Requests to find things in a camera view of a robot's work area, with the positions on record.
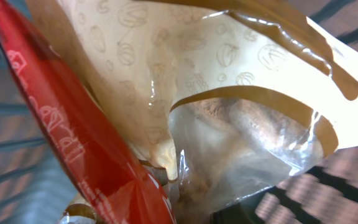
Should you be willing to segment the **red snack stick packet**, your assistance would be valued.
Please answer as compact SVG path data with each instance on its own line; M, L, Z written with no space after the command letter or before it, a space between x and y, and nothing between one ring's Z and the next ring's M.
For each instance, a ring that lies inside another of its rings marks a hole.
M135 158L65 61L0 0L0 49L65 172L83 196L61 223L175 223L159 182Z

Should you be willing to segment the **beige dog bone treat bag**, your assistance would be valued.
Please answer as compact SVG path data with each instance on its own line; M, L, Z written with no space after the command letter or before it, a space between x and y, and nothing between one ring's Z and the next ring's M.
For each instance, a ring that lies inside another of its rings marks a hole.
M28 0L180 223L358 146L358 52L286 1Z

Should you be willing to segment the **grey plastic mesh basket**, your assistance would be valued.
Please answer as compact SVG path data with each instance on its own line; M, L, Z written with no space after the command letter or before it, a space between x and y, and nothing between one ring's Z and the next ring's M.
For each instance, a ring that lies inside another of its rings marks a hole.
M294 1L358 50L358 1ZM0 53L0 223L53 223L74 188L53 158ZM214 223L358 223L358 147L215 213Z

